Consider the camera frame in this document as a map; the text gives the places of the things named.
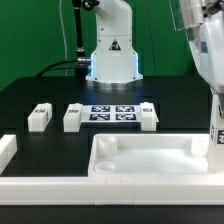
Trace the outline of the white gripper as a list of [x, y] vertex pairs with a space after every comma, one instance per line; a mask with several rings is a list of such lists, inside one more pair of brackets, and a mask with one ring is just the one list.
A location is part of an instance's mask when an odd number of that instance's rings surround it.
[[199, 75], [224, 94], [224, 0], [169, 0], [176, 31], [184, 30]]

